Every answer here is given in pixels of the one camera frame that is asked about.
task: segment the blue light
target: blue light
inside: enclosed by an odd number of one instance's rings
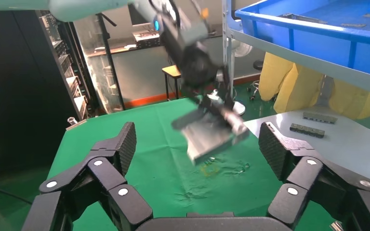
[[[156,31],[159,31],[159,23],[158,23],[157,20],[155,20],[155,22],[154,22],[154,27],[155,27]]]

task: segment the blue plastic bin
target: blue plastic bin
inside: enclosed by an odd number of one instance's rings
[[[280,17],[287,13],[323,24]],[[370,17],[365,14],[370,14],[370,0],[263,0],[235,13],[245,34],[370,74]]]

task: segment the yellow protective suit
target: yellow protective suit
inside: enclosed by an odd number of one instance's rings
[[[323,74],[266,53],[260,75],[259,93],[264,101],[278,94],[277,113],[313,106],[320,93]],[[330,108],[351,119],[370,116],[370,92],[334,79]]]

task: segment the green floor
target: green floor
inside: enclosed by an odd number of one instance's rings
[[[248,84],[236,86],[237,100],[246,106],[246,113],[243,115],[244,120],[252,120],[260,117],[274,115],[273,102],[263,102],[260,97],[255,101],[249,100],[249,93],[246,92]],[[370,118],[360,120],[360,124],[370,128]],[[38,186],[44,181],[49,172],[50,166],[39,169],[25,170],[14,173],[9,176],[0,176],[0,188],[17,194],[21,197],[33,200],[34,196],[39,193]],[[320,209],[318,205],[311,204],[312,209]],[[17,201],[10,197],[0,194],[0,231],[19,231],[23,225],[30,206],[23,202]],[[304,214],[305,223],[312,222],[311,215]]]

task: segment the green table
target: green table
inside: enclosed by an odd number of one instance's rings
[[[135,123],[137,149],[126,175],[154,211],[154,217],[184,217],[187,212],[264,216],[281,182],[251,135],[207,165],[193,166],[187,144],[171,121],[196,106],[187,99],[159,103],[89,119],[63,137],[49,178],[80,162],[97,141],[115,137],[125,122]],[[310,203],[296,230],[330,230],[334,220]],[[117,230],[98,203],[74,222],[76,231]]]

